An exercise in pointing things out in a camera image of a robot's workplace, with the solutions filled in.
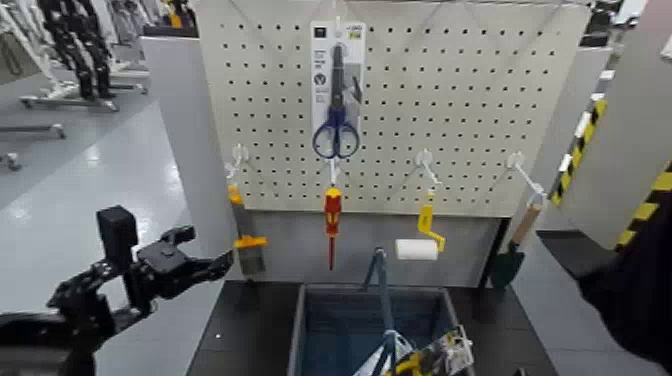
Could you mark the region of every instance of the black table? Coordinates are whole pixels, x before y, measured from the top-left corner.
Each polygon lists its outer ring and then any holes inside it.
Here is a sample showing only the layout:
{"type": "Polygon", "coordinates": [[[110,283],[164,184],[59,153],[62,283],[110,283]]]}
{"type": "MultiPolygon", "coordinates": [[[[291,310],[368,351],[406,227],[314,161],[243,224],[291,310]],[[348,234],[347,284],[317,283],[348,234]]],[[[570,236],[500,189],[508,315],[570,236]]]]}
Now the black table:
{"type": "MultiPolygon", "coordinates": [[[[188,375],[285,376],[300,286],[226,282],[188,375]]],[[[477,376],[510,376],[518,367],[531,376],[557,376],[513,290],[447,289],[474,341],[477,376]]]]}

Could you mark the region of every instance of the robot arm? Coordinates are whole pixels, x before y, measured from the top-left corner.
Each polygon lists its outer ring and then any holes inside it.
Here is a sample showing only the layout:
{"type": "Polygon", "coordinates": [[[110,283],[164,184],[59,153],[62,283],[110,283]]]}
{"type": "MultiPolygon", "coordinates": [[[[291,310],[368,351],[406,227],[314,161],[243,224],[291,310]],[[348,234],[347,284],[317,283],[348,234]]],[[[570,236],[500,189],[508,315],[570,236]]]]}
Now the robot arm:
{"type": "Polygon", "coordinates": [[[191,226],[166,232],[138,251],[134,261],[131,248],[138,239],[133,215],[116,206],[97,217],[105,258],[56,288],[47,306],[58,313],[0,315],[0,374],[94,375],[93,353],[151,315],[155,298],[173,299],[193,285],[221,279],[233,265],[232,251],[214,260],[180,251],[177,245],[196,235],[191,226]],[[129,304],[113,311],[97,291],[117,277],[123,278],[129,304]]]}

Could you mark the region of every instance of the white paint roller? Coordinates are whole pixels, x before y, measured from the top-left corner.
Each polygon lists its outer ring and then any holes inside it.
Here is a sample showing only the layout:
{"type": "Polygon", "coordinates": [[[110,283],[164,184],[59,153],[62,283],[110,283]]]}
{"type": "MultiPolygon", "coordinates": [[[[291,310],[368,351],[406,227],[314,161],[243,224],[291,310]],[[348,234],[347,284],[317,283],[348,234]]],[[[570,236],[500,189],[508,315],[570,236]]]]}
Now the white paint roller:
{"type": "Polygon", "coordinates": [[[433,239],[397,239],[395,251],[399,260],[436,261],[439,247],[433,239]]]}

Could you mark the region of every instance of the paint roller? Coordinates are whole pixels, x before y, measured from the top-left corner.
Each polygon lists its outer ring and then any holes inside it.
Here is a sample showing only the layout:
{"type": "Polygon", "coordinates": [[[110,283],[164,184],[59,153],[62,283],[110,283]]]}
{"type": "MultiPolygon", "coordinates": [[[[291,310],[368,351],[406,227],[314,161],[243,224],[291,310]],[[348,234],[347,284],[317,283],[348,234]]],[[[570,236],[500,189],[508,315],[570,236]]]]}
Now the paint roller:
{"type": "Polygon", "coordinates": [[[399,260],[435,261],[439,258],[439,253],[443,252],[446,238],[432,232],[432,218],[434,215],[432,200],[434,192],[428,192],[427,197],[428,203],[422,206],[420,215],[418,216],[418,231],[430,239],[397,239],[395,241],[395,250],[399,260]]]}

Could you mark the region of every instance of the blue handle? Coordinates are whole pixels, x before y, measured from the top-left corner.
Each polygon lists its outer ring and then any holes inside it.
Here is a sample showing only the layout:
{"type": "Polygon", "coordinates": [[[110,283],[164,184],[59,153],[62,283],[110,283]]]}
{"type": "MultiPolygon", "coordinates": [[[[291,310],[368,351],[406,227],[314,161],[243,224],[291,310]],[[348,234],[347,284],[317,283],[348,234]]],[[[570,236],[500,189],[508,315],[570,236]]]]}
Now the blue handle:
{"type": "Polygon", "coordinates": [[[313,135],[313,150],[322,158],[331,159],[334,157],[348,158],[359,149],[359,135],[357,130],[346,120],[345,108],[329,107],[327,121],[317,129],[313,135]],[[321,151],[317,144],[317,139],[320,136],[329,136],[331,133],[331,152],[325,153],[321,151]],[[354,137],[354,145],[351,145],[351,150],[342,150],[341,136],[350,134],[354,137]]]}

